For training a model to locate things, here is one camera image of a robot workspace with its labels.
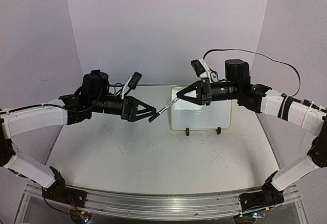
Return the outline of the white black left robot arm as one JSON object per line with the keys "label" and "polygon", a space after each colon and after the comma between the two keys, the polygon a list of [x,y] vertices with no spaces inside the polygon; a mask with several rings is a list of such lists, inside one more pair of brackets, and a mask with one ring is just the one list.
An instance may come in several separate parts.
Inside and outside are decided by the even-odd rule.
{"label": "white black left robot arm", "polygon": [[142,74],[135,72],[118,94],[110,93],[109,75],[93,70],[83,77],[75,93],[51,102],[1,111],[1,167],[43,188],[43,197],[60,203],[82,205],[86,193],[66,186],[59,170],[25,155],[12,141],[16,135],[51,126],[73,125],[91,119],[93,113],[117,115],[136,122],[156,109],[132,96]]}

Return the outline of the black whiteboard marker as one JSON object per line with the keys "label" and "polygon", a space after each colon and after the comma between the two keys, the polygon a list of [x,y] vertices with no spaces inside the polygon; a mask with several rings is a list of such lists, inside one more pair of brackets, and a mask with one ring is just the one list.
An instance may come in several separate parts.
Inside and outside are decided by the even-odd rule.
{"label": "black whiteboard marker", "polygon": [[152,122],[155,119],[157,119],[161,114],[163,114],[166,110],[168,110],[170,107],[172,107],[179,98],[175,97],[171,102],[169,102],[167,105],[165,105],[162,109],[160,109],[156,114],[152,115],[149,119],[148,122]]}

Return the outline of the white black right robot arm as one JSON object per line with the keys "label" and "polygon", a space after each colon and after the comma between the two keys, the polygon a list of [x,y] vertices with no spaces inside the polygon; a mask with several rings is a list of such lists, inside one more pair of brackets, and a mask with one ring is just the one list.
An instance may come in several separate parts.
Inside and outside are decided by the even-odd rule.
{"label": "white black right robot arm", "polygon": [[283,191],[310,172],[326,167],[326,109],[309,100],[300,100],[262,84],[251,84],[247,62],[240,59],[225,61],[225,79],[211,82],[210,69],[203,59],[191,66],[199,81],[177,92],[177,98],[209,106],[211,102],[236,100],[239,106],[257,114],[263,113],[292,123],[315,138],[305,156],[290,166],[275,171],[260,191],[242,193],[238,200],[241,212],[274,207],[284,202]]}

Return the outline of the yellow framed small whiteboard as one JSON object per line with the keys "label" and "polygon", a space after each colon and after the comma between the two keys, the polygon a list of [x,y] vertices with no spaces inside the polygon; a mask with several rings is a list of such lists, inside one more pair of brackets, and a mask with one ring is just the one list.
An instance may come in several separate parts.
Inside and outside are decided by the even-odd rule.
{"label": "yellow framed small whiteboard", "polygon": [[228,129],[231,125],[232,102],[218,101],[200,106],[178,100],[171,108],[170,127],[173,131]]}

